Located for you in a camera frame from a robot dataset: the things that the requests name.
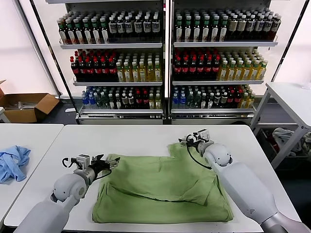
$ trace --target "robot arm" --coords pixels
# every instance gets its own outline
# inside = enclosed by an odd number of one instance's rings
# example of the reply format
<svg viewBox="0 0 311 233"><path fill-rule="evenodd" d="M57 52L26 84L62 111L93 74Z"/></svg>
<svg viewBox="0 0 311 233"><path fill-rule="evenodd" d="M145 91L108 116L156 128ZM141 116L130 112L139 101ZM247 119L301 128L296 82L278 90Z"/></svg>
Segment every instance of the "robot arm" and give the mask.
<svg viewBox="0 0 311 233"><path fill-rule="evenodd" d="M73 174L66 174L58 179L54 184L52 194L43 202L38 203L14 232L60 233L67 224L70 211L85 196L89 186L98 179L98 174L101 171L111 173L111 169L118 166L120 158L104 161L101 160L102 156L98 155L93 158L91 164L89 164L87 155L79 155L77 159L71 159L71 165L77 164L80 170L75 170Z"/></svg>
<svg viewBox="0 0 311 233"><path fill-rule="evenodd" d="M206 132L188 137L187 146L196 147L221 180L226 192L242 213L256 221L265 233L311 233L301 222L284 216L276 207L273 194L244 164L222 144L209 141Z"/></svg>

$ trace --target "store shelf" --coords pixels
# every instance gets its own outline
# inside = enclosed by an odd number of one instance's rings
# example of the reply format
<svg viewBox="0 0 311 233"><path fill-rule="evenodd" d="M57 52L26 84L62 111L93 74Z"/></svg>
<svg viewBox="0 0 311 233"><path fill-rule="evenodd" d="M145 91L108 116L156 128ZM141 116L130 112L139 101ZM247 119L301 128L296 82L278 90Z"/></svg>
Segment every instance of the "store shelf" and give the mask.
<svg viewBox="0 0 311 233"><path fill-rule="evenodd" d="M206 108L206 109L171 109L172 114L251 114L253 108Z"/></svg>
<svg viewBox="0 0 311 233"><path fill-rule="evenodd" d="M74 86L162 86L162 82L137 82L137 83L78 83L73 82Z"/></svg>
<svg viewBox="0 0 311 233"><path fill-rule="evenodd" d="M162 42L158 43L116 43L116 44L78 44L78 45L64 45L59 41L60 47L64 50L78 50L78 49L149 49L161 48Z"/></svg>
<svg viewBox="0 0 311 233"><path fill-rule="evenodd" d="M174 42L174 47L273 47L276 41Z"/></svg>
<svg viewBox="0 0 311 233"><path fill-rule="evenodd" d="M179 85L239 85L262 84L262 81L173 81L173 86Z"/></svg>

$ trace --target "table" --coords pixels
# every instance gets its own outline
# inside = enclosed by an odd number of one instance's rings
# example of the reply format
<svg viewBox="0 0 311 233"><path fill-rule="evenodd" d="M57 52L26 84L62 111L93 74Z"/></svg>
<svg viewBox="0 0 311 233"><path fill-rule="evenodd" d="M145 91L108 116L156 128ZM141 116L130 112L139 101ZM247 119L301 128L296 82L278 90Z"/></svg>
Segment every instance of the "table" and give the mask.
<svg viewBox="0 0 311 233"><path fill-rule="evenodd" d="M61 124L0 124L0 149L14 145L31 149L28 165L21 167L27 178L20 182L9 179L0 184L0 228L12 204L63 127Z"/></svg>
<svg viewBox="0 0 311 233"><path fill-rule="evenodd" d="M201 129L209 129L215 142L225 144L240 161L245 162L267 185L276 198L279 210L300 221L290 199L258 144L254 134L242 125L67 125L54 141L26 187L18 197L4 224L18 226L27 213L53 189L54 182L74 168L64 168L64 157L79 154L117 153L128 156L168 156L167 145ZM99 182L89 188L86 197L75 206L64 230L133 233L254 233L261 227L245 217L230 199L234 219L230 222L187 224L124 224L92 222L92 208L98 195Z"/></svg>
<svg viewBox="0 0 311 233"><path fill-rule="evenodd" d="M254 134L256 135L260 128L286 127L286 124L284 123L258 122L262 110L270 96L278 102L278 104L298 125L292 137L271 162L272 167L275 169L289 154L291 149L302 138L302 136L311 129L311 108L309 104L311 90L303 89L300 85L295 83L266 83L266 86L267 90L251 121L251 129L254 130Z"/></svg>

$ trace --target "green cloth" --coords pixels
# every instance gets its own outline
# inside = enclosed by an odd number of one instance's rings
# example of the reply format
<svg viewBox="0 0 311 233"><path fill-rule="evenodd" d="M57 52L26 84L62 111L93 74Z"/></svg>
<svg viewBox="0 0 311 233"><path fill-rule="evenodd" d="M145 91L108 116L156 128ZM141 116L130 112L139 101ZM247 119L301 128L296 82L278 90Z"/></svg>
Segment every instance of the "green cloth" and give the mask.
<svg viewBox="0 0 311 233"><path fill-rule="evenodd" d="M108 160L121 159L101 181L93 220L146 224L232 220L216 173L195 163L179 143L168 147L170 157L110 154ZM205 163L194 148L190 151Z"/></svg>

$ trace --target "brown cardboard box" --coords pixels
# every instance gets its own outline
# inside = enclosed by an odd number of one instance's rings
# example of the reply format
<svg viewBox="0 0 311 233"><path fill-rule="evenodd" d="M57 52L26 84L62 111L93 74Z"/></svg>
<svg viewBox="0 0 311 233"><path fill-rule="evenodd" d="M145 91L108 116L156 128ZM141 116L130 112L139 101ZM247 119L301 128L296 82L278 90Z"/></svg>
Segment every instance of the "brown cardboard box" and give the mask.
<svg viewBox="0 0 311 233"><path fill-rule="evenodd" d="M47 93L8 94L0 89L0 106L9 107L19 101L37 103L33 109L5 110L4 114L11 123L34 123L42 120L58 104L59 100Z"/></svg>

